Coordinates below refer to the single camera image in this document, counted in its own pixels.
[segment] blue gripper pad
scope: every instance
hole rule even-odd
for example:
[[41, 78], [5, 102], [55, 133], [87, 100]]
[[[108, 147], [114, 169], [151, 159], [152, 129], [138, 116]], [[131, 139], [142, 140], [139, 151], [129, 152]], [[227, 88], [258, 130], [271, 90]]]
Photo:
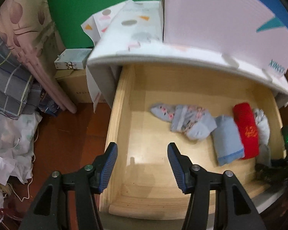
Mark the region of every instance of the blue gripper pad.
[[117, 144], [111, 142], [103, 155], [97, 156], [93, 162], [95, 174], [92, 178], [94, 180], [93, 187], [99, 193], [102, 193], [107, 188], [109, 180], [117, 159]]
[[191, 176], [190, 167], [192, 162], [189, 157], [181, 155], [175, 143], [170, 143], [167, 146], [167, 156], [178, 187], [184, 194], [192, 193], [195, 179]]

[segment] gold embroidery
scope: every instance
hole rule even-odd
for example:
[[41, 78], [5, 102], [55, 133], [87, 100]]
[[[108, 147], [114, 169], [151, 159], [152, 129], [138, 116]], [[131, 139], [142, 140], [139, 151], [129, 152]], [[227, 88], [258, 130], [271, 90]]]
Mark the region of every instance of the gold embroidery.
[[250, 137], [257, 137], [257, 129], [255, 126], [247, 126], [245, 127], [245, 136]]

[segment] red towel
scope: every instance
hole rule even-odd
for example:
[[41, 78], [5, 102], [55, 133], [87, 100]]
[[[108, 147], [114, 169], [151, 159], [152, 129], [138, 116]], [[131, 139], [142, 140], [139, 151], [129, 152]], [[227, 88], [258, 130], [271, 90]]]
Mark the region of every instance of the red towel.
[[252, 108], [249, 103], [240, 103], [234, 106], [234, 120], [238, 126], [241, 142], [244, 146], [245, 157], [250, 159], [258, 156], [258, 131]]

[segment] red wooden floor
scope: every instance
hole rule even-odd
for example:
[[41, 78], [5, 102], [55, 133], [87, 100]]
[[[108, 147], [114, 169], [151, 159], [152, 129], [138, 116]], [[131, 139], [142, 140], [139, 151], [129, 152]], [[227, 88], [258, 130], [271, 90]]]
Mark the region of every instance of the red wooden floor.
[[[74, 172], [104, 152], [111, 109], [106, 103], [99, 103], [94, 114], [92, 103], [81, 103], [77, 107], [76, 114], [65, 111], [56, 118], [44, 115], [40, 122], [39, 136], [34, 144], [36, 160], [30, 199], [20, 202], [15, 198], [16, 210], [22, 215], [54, 170], [62, 174]], [[13, 181], [16, 193], [21, 198], [27, 196], [27, 185]], [[71, 226], [77, 229], [73, 193], [70, 198]]]

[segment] gray checkered fabric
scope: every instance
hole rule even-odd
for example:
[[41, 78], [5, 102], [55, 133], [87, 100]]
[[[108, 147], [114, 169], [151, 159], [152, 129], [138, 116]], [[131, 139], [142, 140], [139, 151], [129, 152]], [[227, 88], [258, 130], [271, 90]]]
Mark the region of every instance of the gray checkered fabric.
[[31, 73], [16, 60], [0, 37], [0, 113], [11, 118], [32, 114], [42, 90], [39, 83], [33, 82]]

